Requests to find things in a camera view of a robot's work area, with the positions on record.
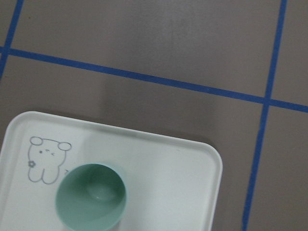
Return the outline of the pale green plastic cup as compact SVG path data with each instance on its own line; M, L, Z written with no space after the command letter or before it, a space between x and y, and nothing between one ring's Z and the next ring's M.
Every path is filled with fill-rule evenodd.
M62 179L55 196L60 221L71 231L109 231L127 205L122 176L101 163L80 165Z

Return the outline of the cream rabbit print tray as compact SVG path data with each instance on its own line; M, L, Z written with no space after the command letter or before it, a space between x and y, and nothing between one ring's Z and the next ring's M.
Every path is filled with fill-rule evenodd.
M127 186L116 231L209 231L222 160L210 145L40 112L8 125L0 153L0 228L64 231L55 195L65 175L104 163Z

